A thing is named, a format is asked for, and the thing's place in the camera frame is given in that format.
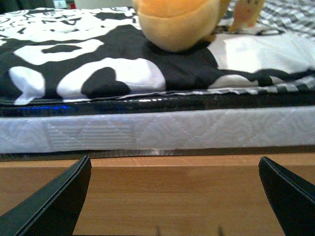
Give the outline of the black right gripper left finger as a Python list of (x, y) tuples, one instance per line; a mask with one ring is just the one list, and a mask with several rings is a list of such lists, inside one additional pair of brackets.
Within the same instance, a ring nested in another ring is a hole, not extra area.
[(86, 199), (91, 160), (84, 156), (1, 215), (2, 236), (70, 236)]

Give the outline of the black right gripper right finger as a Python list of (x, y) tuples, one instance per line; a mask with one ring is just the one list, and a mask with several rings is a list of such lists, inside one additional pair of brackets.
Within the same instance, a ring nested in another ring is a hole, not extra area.
[(259, 176), (269, 204), (286, 236), (315, 234), (315, 185), (264, 156)]

